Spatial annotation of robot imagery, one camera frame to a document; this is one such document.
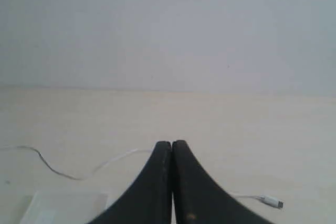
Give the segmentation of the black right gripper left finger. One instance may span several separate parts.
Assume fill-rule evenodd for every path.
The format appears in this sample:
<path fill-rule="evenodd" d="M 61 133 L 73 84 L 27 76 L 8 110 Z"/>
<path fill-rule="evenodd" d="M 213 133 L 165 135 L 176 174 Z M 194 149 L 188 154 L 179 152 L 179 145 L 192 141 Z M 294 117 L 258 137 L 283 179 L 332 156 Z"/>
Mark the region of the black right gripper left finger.
<path fill-rule="evenodd" d="M 91 223 L 171 223 L 170 142 L 159 141 L 129 188 Z"/>

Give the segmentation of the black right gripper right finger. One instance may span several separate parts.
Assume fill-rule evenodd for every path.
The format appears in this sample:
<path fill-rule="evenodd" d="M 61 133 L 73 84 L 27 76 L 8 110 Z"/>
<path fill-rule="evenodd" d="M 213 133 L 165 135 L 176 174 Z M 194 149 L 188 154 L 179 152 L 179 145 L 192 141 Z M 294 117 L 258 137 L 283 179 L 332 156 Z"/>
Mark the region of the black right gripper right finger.
<path fill-rule="evenodd" d="M 185 140 L 172 144 L 172 172 L 177 223 L 270 223 L 224 191 Z"/>

